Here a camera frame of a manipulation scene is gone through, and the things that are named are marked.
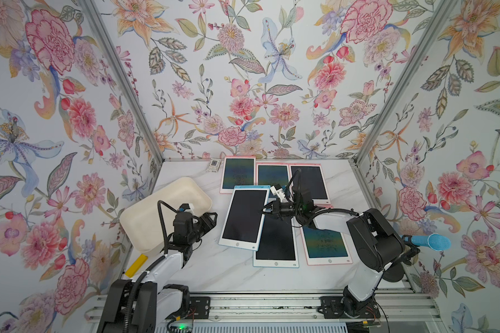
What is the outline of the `pink writing tablet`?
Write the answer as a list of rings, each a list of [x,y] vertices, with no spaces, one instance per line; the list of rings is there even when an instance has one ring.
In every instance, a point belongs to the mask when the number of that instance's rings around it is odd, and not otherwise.
[[[290,172],[286,164],[257,163],[255,185],[270,186],[280,185],[286,189],[290,181]]]
[[[236,186],[256,184],[256,158],[228,156],[224,159],[220,194],[231,194]]]
[[[289,165],[293,179],[291,190],[307,189],[316,204],[328,205],[331,203],[326,187],[321,165],[291,164]]]

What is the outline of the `blue writing tablet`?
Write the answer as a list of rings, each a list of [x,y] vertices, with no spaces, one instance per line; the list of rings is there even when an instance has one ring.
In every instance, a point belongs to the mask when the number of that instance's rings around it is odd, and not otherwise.
[[[268,204],[270,186],[235,186],[218,244],[258,251]]]
[[[296,236],[289,219],[265,215],[254,267],[299,268]]]

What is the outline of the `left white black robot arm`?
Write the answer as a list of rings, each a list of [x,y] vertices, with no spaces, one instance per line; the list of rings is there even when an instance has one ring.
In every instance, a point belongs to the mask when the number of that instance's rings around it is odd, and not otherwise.
[[[218,214],[195,216],[186,206],[173,212],[174,231],[168,233],[163,210],[158,208],[163,235],[161,256],[137,278],[111,285],[98,332],[154,332],[161,321],[173,323],[192,312],[189,287],[170,284],[169,280],[188,263],[194,245],[217,225]]]

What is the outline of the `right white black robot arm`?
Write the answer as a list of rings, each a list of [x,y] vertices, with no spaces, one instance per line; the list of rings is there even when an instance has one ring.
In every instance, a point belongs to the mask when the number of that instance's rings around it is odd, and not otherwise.
[[[297,221],[302,228],[326,230],[351,237],[361,263],[340,298],[323,297],[320,312],[327,318],[357,319],[378,305],[375,292],[386,271],[404,252],[405,245],[387,219],[375,208],[363,213],[316,206],[309,191],[298,190],[288,198],[281,187],[271,187],[276,199],[262,212],[277,219]]]

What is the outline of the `yellow sticky tape strip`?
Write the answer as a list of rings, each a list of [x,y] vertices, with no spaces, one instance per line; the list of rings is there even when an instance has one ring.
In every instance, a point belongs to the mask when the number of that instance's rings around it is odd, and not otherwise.
[[[144,266],[145,262],[148,260],[148,257],[144,254],[141,254],[130,267],[124,272],[124,275],[128,278],[132,278],[136,275],[136,273]]]

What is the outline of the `blue microphone on stand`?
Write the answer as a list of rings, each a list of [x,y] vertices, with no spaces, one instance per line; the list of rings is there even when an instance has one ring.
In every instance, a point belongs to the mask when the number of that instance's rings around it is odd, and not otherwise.
[[[427,247],[434,251],[446,251],[451,248],[451,240],[440,234],[430,234],[429,236],[403,235],[402,240],[406,250],[398,256],[390,268],[383,274],[383,279],[387,282],[399,282],[404,277],[402,264],[411,266],[411,259],[420,253],[421,247]]]

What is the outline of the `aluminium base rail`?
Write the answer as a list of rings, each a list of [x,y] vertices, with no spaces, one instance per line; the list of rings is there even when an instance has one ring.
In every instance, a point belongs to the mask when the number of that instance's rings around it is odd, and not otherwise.
[[[194,312],[194,317],[204,323],[228,322],[309,322],[316,323],[325,319],[322,309],[322,298],[341,298],[342,294],[328,291],[316,292],[233,292],[190,294],[191,300],[207,299],[205,309],[208,317],[200,310]],[[375,301],[361,315],[350,318],[342,316],[342,321],[367,319],[381,323],[391,322],[440,322],[440,312],[434,301],[426,294],[413,293],[406,289],[380,289]]]

